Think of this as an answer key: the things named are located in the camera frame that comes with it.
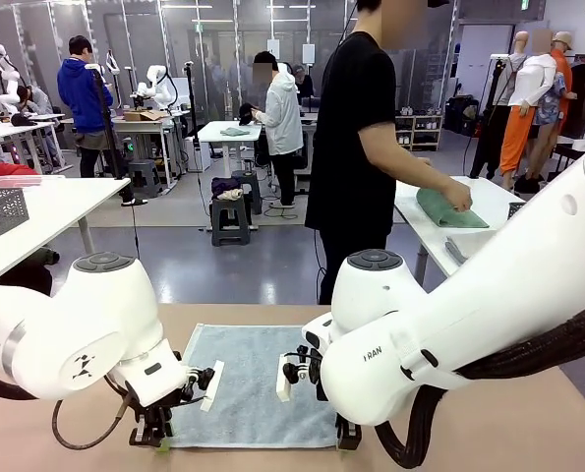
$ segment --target person in blue jacket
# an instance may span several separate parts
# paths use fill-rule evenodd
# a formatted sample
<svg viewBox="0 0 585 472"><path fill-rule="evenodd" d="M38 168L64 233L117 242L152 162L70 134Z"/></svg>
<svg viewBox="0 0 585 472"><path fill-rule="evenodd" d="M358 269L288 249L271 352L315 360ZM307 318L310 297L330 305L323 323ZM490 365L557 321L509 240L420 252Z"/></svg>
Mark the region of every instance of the person in blue jacket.
<svg viewBox="0 0 585 472"><path fill-rule="evenodd" d="M76 145L81 151L80 176L92 178L95 176L95 163L100 151L112 167L108 139L104 130L104 119L97 85L93 72L85 68L85 65L93 62L91 43L84 36L74 36L69 40L69 53L71 57L63 61L58 71L58 92L63 103L72 110L74 124L76 126ZM109 87L104 84L104 99L106 104L113 104L113 95ZM117 165L124 167L124 160L119 150L117 151ZM145 205L147 201L136 199L129 185L120 192L122 207L134 207Z"/></svg>

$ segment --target black logo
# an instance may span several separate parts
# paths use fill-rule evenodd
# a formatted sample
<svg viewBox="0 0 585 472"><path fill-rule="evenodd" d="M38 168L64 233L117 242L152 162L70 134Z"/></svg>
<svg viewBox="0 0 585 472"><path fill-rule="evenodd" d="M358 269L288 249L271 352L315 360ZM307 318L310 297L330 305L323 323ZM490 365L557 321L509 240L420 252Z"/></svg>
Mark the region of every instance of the black logo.
<svg viewBox="0 0 585 472"><path fill-rule="evenodd" d="M81 368L77 374L72 376L72 380L75 380L78 377L82 377L82 376L93 377L91 375L91 373L87 370L88 363L91 362L93 359L95 359L95 356L89 357L87 354L84 354L84 355L80 356L78 359L76 359L74 362L80 362Z"/></svg>
<svg viewBox="0 0 585 472"><path fill-rule="evenodd" d="M381 346L376 347L374 350L369 351L366 356L364 356L364 362L368 362L374 357L377 357L381 354Z"/></svg>

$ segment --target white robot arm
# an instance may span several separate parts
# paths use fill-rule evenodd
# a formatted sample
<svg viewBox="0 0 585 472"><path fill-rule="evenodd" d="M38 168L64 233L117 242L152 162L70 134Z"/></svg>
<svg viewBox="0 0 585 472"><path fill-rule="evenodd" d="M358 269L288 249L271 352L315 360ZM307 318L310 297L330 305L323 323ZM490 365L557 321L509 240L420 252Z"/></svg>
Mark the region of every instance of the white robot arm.
<svg viewBox="0 0 585 472"><path fill-rule="evenodd" d="M8 54L6 54L6 49L1 44L0 74L1 79L6 84L6 93L0 95L0 103L11 115L19 113L19 110L15 105L21 101L17 95L17 87L19 86L19 79L21 76L17 68L10 61Z"/></svg>
<svg viewBox="0 0 585 472"><path fill-rule="evenodd" d="M320 369L324 397L342 417L377 427L403 467L420 465L427 445L411 448L423 451L416 462L404 460L387 423L415 394L431 408L430 423L416 423L415 403L410 427L426 428L448 389L585 356L585 157L432 293L416 286L400 257L369 251L345 261L331 308L303 328L319 359L310 378ZM281 369L292 383L303 372L295 369ZM285 400L288 392L279 378L277 393Z"/></svg>
<svg viewBox="0 0 585 472"><path fill-rule="evenodd" d="M161 110L167 109L173 103L174 98L167 88L167 68L165 66L150 66L147 69L147 79L150 81L150 87L146 83L140 82L137 86L136 96L143 99L153 99Z"/></svg>
<svg viewBox="0 0 585 472"><path fill-rule="evenodd" d="M136 259L111 253L79 259L54 298L0 286L0 371L33 397L59 400L108 376L131 395L129 406L140 416L164 408L167 422L169 407L193 401L196 384L206 390L201 406L208 410L222 368L218 362L215 371L201 371L179 362ZM165 431L164 424L144 423L143 429Z"/></svg>

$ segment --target orange pants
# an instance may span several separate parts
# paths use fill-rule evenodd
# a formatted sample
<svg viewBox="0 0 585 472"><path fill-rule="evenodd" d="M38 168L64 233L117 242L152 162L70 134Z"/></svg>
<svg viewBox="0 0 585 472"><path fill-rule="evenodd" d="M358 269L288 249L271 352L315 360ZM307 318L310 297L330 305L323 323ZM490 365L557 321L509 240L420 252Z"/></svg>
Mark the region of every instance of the orange pants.
<svg viewBox="0 0 585 472"><path fill-rule="evenodd" d="M520 106L513 106L510 110L510 117L504 134L504 144L501 146L501 158L499 160L502 174L513 171L519 166L521 153L524 151L530 127L535 119L537 109L530 107L526 116L519 116Z"/></svg>

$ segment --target brown tabletop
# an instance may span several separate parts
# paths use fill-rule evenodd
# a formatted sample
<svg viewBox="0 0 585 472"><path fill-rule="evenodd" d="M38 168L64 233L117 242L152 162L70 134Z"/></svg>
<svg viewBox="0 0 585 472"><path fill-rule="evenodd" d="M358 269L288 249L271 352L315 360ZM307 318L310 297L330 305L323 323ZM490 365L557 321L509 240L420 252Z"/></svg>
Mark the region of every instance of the brown tabletop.
<svg viewBox="0 0 585 472"><path fill-rule="evenodd" d="M301 325L323 311L320 307L162 305L160 318L172 346L182 351L196 323ZM88 443L111 423L118 406L119 398L104 383L98 383L65 401L61 433L69 442ZM128 446L135 427L131 412L104 443L74 452L53 439L52 409L50 401L0 399L0 471L400 470L371 429L364 431L362 444L355 452L182 449L157 453ZM404 413L393 422L401 437L405 436L406 421ZM428 459L418 470L585 472L585 400L559 369L516 381L478 382L450 392L437 410Z"/></svg>

